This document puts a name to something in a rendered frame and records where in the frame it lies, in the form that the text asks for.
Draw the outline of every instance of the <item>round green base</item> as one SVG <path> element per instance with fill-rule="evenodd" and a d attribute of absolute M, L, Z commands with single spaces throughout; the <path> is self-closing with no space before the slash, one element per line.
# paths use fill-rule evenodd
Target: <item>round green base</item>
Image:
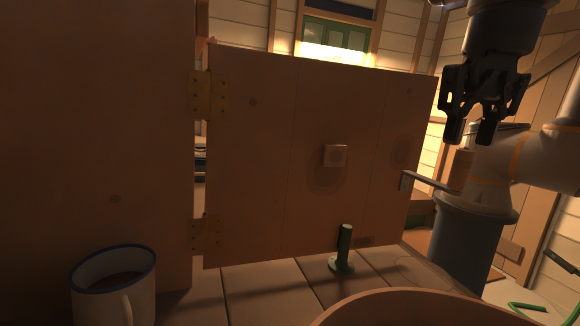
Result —
<path fill-rule="evenodd" d="M 352 274 L 352 272 L 354 272 L 354 263 L 352 260 L 349 259 L 348 265 L 346 266 L 337 266 L 336 256 L 328 258 L 328 267 L 332 268 L 333 271 L 339 274 Z"/>

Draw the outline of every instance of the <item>gray cylindrical pedestal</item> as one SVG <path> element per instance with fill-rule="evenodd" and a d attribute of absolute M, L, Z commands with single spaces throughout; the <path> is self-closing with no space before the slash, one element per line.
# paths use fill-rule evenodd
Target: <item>gray cylindrical pedestal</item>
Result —
<path fill-rule="evenodd" d="M 478 296 L 494 260 L 503 226 L 515 224 L 519 214 L 508 216 L 480 214 L 458 207 L 433 195 L 439 204 L 427 258 Z"/>

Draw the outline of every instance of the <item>mug handle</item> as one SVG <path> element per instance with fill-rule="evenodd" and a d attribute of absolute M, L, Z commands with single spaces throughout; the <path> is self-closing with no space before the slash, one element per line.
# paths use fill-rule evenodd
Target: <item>mug handle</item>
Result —
<path fill-rule="evenodd" d="M 131 309 L 129 297 L 126 294 L 121 297 L 121 304 L 125 312 L 125 326 L 133 326 L 133 310 Z"/>

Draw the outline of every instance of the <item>orange stripe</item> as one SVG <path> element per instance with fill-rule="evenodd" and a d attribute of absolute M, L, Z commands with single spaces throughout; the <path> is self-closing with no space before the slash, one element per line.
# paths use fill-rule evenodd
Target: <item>orange stripe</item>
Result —
<path fill-rule="evenodd" d="M 535 131 L 528 131 L 526 132 L 521 138 L 520 141 L 517 142 L 516 148 L 513 149 L 513 153 L 512 153 L 512 158 L 509 160 L 509 167 L 508 167 L 508 172 L 507 172 L 507 176 L 509 177 L 509 179 L 511 181 L 516 181 L 516 165 L 517 165 L 517 159 L 520 157 L 520 153 L 521 153 L 521 149 L 524 148 L 524 144 L 525 142 L 528 140 L 528 138 L 530 138 L 530 136 L 534 133 Z"/>
<path fill-rule="evenodd" d="M 543 125 L 542 130 L 556 130 L 580 133 L 580 127 L 560 126 L 560 125 Z"/>
<path fill-rule="evenodd" d="M 468 180 L 473 181 L 473 182 L 477 182 L 477 183 L 481 183 L 481 184 L 487 184 L 489 186 L 497 186 L 497 187 L 509 187 L 512 185 L 511 182 L 492 181 L 492 180 L 476 178 L 474 176 L 469 176 Z"/>

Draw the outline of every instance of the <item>white enamel mug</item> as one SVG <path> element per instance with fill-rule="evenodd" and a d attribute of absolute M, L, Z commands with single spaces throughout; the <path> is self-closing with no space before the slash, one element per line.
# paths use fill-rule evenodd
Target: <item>white enamel mug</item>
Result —
<path fill-rule="evenodd" d="M 68 275 L 74 325 L 153 326 L 156 261 L 151 248 L 124 244 L 99 250 L 78 262 Z M 98 281 L 127 272 L 141 274 L 112 287 L 92 288 Z"/>

